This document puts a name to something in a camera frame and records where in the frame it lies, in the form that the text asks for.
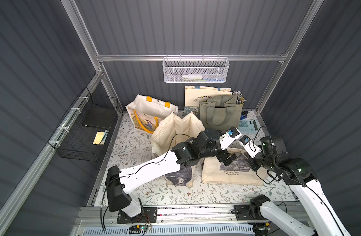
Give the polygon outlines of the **cream canvas bag painting print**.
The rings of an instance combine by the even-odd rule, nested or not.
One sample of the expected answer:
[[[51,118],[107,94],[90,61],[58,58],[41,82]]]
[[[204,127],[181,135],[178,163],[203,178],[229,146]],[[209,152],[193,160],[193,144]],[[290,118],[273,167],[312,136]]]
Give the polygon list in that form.
[[[204,160],[202,183],[258,186],[264,184],[263,180],[268,178],[265,168],[260,168],[258,171],[251,170],[245,156],[247,152],[243,149],[228,148],[228,151],[238,156],[229,166],[220,163],[216,157],[210,157]]]

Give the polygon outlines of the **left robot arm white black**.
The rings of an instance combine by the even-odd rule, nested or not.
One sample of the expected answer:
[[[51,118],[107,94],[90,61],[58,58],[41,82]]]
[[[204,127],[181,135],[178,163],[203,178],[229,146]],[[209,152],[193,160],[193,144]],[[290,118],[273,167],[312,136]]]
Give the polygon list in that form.
[[[169,146],[163,155],[150,161],[126,169],[118,166],[109,168],[103,195],[107,198],[109,211],[123,211],[131,218],[142,214],[140,200],[130,196],[133,190],[166,174],[195,166],[201,159],[216,157],[229,166],[236,158],[227,148],[241,137],[242,133],[235,127],[225,132],[207,128],[196,138],[189,137],[184,142]]]

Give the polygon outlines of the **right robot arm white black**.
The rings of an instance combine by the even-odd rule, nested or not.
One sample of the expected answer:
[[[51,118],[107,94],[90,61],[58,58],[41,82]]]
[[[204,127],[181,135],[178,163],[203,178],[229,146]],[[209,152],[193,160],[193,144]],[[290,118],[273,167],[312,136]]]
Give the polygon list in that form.
[[[274,223],[289,236],[348,236],[349,232],[335,213],[323,192],[311,165],[302,158],[290,159],[284,143],[277,148],[267,136],[261,147],[248,136],[240,139],[247,151],[252,170],[264,167],[274,172],[273,180],[283,180],[296,195],[313,226],[309,227],[282,211],[268,197],[260,195],[250,200],[249,212],[253,218],[263,217]]]

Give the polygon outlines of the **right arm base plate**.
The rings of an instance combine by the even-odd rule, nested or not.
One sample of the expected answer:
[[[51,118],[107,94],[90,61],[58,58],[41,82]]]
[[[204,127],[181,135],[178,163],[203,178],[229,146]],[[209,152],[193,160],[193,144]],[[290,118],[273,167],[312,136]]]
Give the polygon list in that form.
[[[257,219],[255,207],[252,204],[234,205],[231,214],[236,217],[237,221]]]

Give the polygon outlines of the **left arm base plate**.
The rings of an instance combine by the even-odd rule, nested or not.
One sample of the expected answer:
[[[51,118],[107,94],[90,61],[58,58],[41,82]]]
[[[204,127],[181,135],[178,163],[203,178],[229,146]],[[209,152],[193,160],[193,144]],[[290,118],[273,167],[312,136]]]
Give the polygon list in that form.
[[[119,211],[118,218],[117,218],[117,224],[144,224],[144,223],[156,223],[157,221],[157,207],[144,207],[143,213],[135,216],[135,217],[129,217],[126,213],[123,211]]]

